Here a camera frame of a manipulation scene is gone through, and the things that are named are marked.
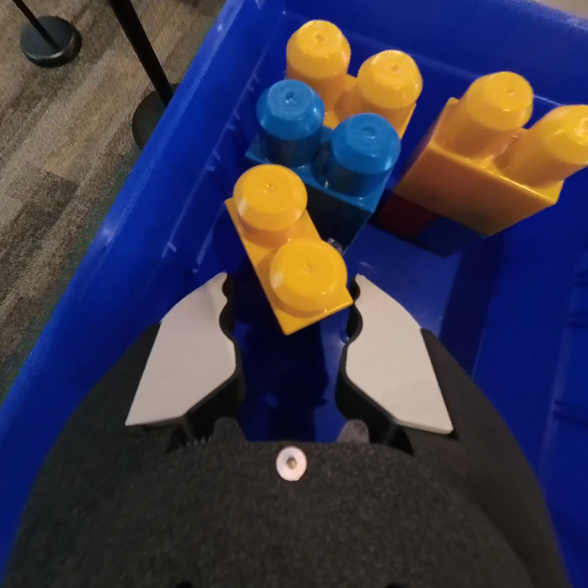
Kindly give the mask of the pile of yellow and blue blocks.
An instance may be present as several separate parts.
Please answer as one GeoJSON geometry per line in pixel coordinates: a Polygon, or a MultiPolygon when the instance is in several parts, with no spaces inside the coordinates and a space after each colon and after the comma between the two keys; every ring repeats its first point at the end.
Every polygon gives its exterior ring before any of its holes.
{"type": "Polygon", "coordinates": [[[246,154],[297,173],[318,231],[342,248],[372,218],[450,256],[555,205],[565,180],[587,167],[587,105],[555,107],[526,128],[533,89],[501,71],[447,100],[389,192],[422,75],[395,49],[367,58],[355,76],[350,58],[331,22],[292,33],[285,78],[261,93],[246,154]]]}

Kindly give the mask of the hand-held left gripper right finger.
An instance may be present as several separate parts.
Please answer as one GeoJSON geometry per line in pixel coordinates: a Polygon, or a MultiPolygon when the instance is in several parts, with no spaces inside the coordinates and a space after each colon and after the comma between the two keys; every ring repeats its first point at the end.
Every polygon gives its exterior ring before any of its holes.
{"type": "Polygon", "coordinates": [[[450,435],[442,390],[415,318],[366,276],[353,279],[335,401],[347,420],[360,420],[371,441],[389,443],[400,428],[450,435]]]}

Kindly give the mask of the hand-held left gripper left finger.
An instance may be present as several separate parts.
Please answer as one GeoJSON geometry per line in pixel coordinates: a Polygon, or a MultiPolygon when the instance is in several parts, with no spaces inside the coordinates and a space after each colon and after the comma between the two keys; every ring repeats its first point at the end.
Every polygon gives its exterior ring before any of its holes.
{"type": "Polygon", "coordinates": [[[244,399],[241,354],[233,336],[233,281],[220,272],[180,299],[159,323],[128,428],[179,426],[196,441],[236,417],[244,399]]]}

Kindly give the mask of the black round-base floor stand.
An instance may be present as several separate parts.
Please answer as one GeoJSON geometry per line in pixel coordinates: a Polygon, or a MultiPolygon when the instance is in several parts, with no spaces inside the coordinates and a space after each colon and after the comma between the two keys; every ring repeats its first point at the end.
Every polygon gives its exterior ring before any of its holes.
{"type": "Polygon", "coordinates": [[[59,17],[36,17],[24,1],[13,3],[28,20],[19,46],[30,62],[43,68],[57,68],[77,57],[82,48],[82,36],[75,26],[59,17]]]}

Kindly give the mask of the blue plastic bin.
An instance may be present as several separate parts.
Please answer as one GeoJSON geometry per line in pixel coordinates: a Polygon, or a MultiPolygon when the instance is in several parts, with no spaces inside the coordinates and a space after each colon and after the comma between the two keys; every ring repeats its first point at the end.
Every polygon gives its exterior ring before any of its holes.
{"type": "MultiPolygon", "coordinates": [[[[532,1],[228,1],[187,70],[1,408],[1,587],[49,587],[89,515],[165,452],[166,431],[123,409],[156,320],[204,278],[235,272],[243,428],[330,442],[348,312],[284,337],[222,213],[243,168],[253,83],[285,61],[304,19],[333,19],[357,56],[385,45],[423,69],[412,149],[474,74],[500,66],[539,93],[536,115],[587,98],[587,20],[532,1]]],[[[587,587],[587,171],[561,202],[443,260],[368,227],[349,250],[434,331],[518,438],[540,477],[570,581],[587,587]]]]}

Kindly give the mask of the yellow two-stud block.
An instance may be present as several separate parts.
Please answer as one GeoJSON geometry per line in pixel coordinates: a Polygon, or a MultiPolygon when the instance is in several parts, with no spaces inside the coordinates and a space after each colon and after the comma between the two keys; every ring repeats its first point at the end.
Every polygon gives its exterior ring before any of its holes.
{"type": "Polygon", "coordinates": [[[307,211],[305,184],[294,171],[251,167],[225,206],[283,334],[353,303],[342,254],[321,239],[307,211]]]}

